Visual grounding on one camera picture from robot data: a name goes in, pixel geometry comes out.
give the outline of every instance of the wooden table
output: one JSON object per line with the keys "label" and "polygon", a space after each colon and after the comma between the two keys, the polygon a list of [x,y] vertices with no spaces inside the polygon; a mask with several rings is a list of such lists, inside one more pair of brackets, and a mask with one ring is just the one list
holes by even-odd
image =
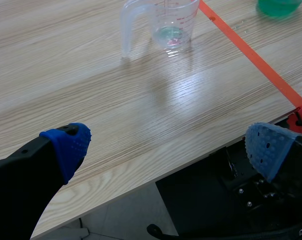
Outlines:
{"label": "wooden table", "polygon": [[[268,19],[256,0],[208,0],[302,95],[302,5]],[[191,47],[164,51],[138,19],[122,58],[123,0],[0,0],[0,159],[82,122],[88,155],[33,237],[197,161],[294,107],[204,16]]]}

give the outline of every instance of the blue gripper pad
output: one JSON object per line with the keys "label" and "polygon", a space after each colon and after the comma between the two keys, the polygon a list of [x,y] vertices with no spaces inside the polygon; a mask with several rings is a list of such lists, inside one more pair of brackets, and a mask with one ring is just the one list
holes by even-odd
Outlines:
{"label": "blue gripper pad", "polygon": [[245,134],[247,157],[270,183],[286,159],[298,133],[269,123],[251,125]]}
{"label": "blue gripper pad", "polygon": [[91,141],[91,131],[83,123],[70,123],[78,126],[76,135],[69,135],[58,129],[43,131],[40,136],[50,139],[53,144],[64,184],[68,184],[77,170],[80,161],[87,155]]}

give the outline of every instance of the screw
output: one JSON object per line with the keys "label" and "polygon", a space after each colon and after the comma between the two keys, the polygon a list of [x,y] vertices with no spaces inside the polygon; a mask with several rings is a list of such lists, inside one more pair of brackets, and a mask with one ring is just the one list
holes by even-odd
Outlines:
{"label": "screw", "polygon": [[299,231],[299,236],[301,236],[302,235],[302,229]]}

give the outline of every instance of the plastic measuring cup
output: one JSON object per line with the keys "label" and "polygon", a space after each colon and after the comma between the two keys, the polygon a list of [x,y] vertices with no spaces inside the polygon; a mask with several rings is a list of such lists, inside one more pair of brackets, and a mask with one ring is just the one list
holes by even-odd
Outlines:
{"label": "plastic measuring cup", "polygon": [[121,12],[122,51],[131,50],[133,21],[147,14],[153,40],[165,49],[185,45],[191,38],[200,0],[129,0]]}

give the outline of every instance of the green bottle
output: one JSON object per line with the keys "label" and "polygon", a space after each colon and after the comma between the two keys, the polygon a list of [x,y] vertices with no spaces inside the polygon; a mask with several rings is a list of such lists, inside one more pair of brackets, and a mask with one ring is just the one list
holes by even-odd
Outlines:
{"label": "green bottle", "polygon": [[261,12],[272,17],[284,17],[293,13],[302,0],[258,0]]}

